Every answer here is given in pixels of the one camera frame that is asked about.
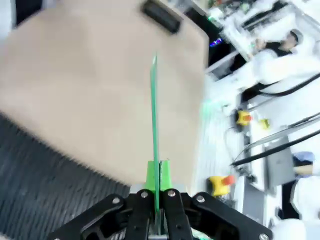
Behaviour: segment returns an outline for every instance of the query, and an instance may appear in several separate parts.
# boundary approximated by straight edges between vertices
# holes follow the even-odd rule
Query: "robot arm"
[[[208,193],[190,197],[173,188],[160,192],[160,209],[165,221],[160,225],[161,235],[150,235],[155,227],[154,203],[154,194],[147,189],[127,198],[111,194],[50,234],[48,240],[104,240],[124,229],[125,240],[193,240],[191,228],[215,240],[273,238],[271,230]]]
[[[294,77],[307,79],[320,72],[320,60],[310,55],[287,55],[264,62],[258,72],[260,83],[265,85]]]

